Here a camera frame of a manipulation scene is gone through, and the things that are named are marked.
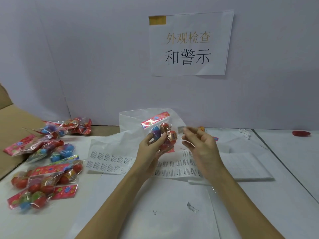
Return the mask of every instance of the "blue flower print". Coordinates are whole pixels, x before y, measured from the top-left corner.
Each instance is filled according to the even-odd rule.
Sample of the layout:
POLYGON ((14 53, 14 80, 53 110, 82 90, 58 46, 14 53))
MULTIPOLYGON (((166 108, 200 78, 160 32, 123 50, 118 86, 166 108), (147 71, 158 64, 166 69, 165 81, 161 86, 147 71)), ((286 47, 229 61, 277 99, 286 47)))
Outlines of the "blue flower print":
POLYGON ((70 190, 71 190, 71 187, 68 186, 68 187, 65 188, 64 192, 67 193, 67 192, 69 192, 70 190))

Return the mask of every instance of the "cardboard box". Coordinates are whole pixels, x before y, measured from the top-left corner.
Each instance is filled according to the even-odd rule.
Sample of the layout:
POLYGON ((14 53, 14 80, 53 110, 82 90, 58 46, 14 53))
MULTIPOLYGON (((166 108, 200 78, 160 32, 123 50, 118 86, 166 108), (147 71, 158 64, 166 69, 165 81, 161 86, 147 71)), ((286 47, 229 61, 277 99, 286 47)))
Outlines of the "cardboard box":
MULTIPOLYGON (((0 180, 19 166, 28 155, 11 157, 3 149, 30 135, 23 128, 42 128, 43 121, 17 108, 0 84, 0 180)), ((90 136, 109 136, 120 132, 118 126, 92 126, 90 136)))

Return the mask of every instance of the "yellow rectangle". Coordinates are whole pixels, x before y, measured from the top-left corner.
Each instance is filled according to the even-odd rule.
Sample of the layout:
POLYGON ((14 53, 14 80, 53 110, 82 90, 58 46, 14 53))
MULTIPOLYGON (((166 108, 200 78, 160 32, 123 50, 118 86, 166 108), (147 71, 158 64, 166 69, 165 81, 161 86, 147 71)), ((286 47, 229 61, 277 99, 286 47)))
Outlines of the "yellow rectangle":
POLYGON ((165 25, 166 16, 149 16, 150 25, 165 25))

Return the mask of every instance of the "forearm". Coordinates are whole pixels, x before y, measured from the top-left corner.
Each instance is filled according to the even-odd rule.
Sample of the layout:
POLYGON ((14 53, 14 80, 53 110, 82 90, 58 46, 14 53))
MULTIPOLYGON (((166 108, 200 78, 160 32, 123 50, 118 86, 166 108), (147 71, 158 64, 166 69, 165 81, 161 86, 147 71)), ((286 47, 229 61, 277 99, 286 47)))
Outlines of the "forearm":
POLYGON ((76 239, 116 239, 142 185, 138 176, 127 173, 76 239))
POLYGON ((223 201, 242 238, 284 239, 226 169, 223 169, 220 175, 210 182, 223 201))

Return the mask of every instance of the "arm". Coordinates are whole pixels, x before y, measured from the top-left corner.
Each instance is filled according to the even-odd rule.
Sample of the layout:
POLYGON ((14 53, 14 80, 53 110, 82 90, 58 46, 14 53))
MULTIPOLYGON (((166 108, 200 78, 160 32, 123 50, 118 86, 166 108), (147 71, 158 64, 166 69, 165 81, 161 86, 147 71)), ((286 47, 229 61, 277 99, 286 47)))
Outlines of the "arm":
POLYGON ((184 134, 183 144, 193 153, 199 170, 217 191, 241 237, 284 239, 227 171, 214 138, 191 127, 186 128, 184 134))
POLYGON ((133 200, 143 183, 153 175, 160 156, 172 149, 158 153, 165 142, 164 133, 156 142, 150 144, 150 133, 139 145, 138 154, 130 171, 124 176, 98 212, 86 224, 76 239, 116 239, 133 200))

